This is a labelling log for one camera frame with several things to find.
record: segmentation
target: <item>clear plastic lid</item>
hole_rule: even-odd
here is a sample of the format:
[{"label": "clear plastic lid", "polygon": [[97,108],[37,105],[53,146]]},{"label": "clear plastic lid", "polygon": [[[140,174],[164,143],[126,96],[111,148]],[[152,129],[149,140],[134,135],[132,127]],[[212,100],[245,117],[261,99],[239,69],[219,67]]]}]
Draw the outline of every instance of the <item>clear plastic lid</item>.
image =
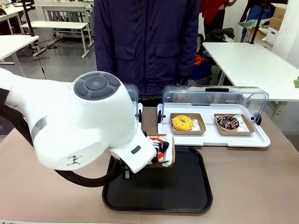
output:
[{"label": "clear plastic lid", "polygon": [[133,106],[136,110],[136,117],[138,119],[138,99],[139,99],[139,89],[136,85],[134,84],[124,84],[128,93],[129,93],[129,96],[131,97],[131,100],[132,100],[132,103],[133,103]]},{"label": "clear plastic lid", "polygon": [[234,104],[244,106],[258,122],[268,101],[268,94],[257,87],[237,86],[166,86],[163,89],[162,119],[167,107],[184,105]]}]

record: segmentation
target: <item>jacket pocket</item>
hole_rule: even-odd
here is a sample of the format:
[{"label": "jacket pocket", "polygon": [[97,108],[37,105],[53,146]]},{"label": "jacket pocket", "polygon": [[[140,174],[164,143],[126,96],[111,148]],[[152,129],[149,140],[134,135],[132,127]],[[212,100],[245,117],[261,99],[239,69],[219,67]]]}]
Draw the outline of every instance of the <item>jacket pocket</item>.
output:
[{"label": "jacket pocket", "polygon": [[156,44],[156,56],[174,57],[179,52],[177,44],[159,43]]},{"label": "jacket pocket", "polygon": [[133,60],[135,59],[135,48],[125,47],[125,46],[116,46],[115,55],[119,59],[123,60]]}]

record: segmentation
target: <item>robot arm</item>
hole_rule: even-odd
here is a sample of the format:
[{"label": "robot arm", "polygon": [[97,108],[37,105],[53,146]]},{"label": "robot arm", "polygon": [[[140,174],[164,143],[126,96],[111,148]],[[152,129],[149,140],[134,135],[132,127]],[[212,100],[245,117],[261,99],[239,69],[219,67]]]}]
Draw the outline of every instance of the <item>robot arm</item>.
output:
[{"label": "robot arm", "polygon": [[106,72],[79,76],[69,88],[0,69],[5,105],[24,115],[38,160],[60,171],[81,168],[105,150],[133,173],[157,154],[138,128],[129,94]]}]

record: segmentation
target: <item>red clothing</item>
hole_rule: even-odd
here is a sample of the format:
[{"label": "red clothing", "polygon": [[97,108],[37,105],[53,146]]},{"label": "red clothing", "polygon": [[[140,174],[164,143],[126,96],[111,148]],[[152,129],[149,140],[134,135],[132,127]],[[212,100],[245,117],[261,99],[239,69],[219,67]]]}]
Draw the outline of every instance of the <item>red clothing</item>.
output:
[{"label": "red clothing", "polygon": [[195,55],[195,62],[194,62],[194,65],[197,65],[199,66],[202,62],[206,62],[207,59],[200,56],[200,55]]},{"label": "red clothing", "polygon": [[207,24],[210,24],[216,16],[220,6],[228,5],[229,0],[201,0],[200,10]]}]

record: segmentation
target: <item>white table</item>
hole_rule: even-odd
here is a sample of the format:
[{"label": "white table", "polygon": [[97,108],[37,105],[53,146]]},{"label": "white table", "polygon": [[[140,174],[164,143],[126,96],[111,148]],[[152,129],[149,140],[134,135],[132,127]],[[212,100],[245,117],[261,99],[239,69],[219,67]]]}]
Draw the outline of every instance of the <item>white table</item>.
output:
[{"label": "white table", "polygon": [[276,101],[272,115],[278,120],[289,101],[299,101],[299,89],[294,80],[299,70],[284,59],[257,44],[203,43],[204,48],[222,70],[219,85],[225,76],[235,86],[255,86],[269,94],[269,101]]},{"label": "white table", "polygon": [[12,56],[14,63],[19,67],[21,75],[25,77],[23,69],[20,65],[16,51],[22,49],[26,45],[39,39],[39,36],[29,36],[29,35],[0,35],[0,60]]},{"label": "white table", "polygon": [[20,19],[20,16],[19,16],[19,12],[21,12],[23,10],[24,10],[23,7],[4,8],[4,11],[5,11],[6,15],[0,15],[0,22],[5,21],[5,20],[7,21],[11,34],[13,34],[13,30],[12,30],[12,27],[10,25],[9,19],[16,16],[17,19],[18,19],[18,23],[21,26],[22,23],[21,23],[21,19]]},{"label": "white table", "polygon": [[[88,46],[92,45],[92,43],[93,43],[91,34],[90,34],[89,25],[87,22],[32,21],[31,26],[33,28],[48,28],[48,29],[52,29],[52,28],[72,29],[72,30],[79,29],[80,33],[81,33],[83,48],[84,48],[84,54],[82,55],[82,58],[84,58],[89,52],[89,50],[86,50],[85,40],[84,40],[84,35],[83,35],[83,29],[85,27],[87,28],[89,42],[90,42],[90,44]],[[28,28],[28,24],[26,23],[26,24],[21,25],[21,28]]]},{"label": "white table", "polygon": [[[30,5],[31,2],[25,2],[25,5]],[[22,3],[14,3],[14,7],[23,7]]]},{"label": "white table", "polygon": [[93,35],[93,8],[90,8],[90,4],[93,4],[91,2],[39,2],[34,4],[34,7],[42,7],[43,15],[45,17],[45,20],[47,20],[46,13],[48,13],[49,20],[51,20],[51,12],[66,12],[71,18],[70,13],[76,12],[76,13],[84,13],[86,15],[86,18],[88,19],[89,27],[91,28],[91,33]]}]

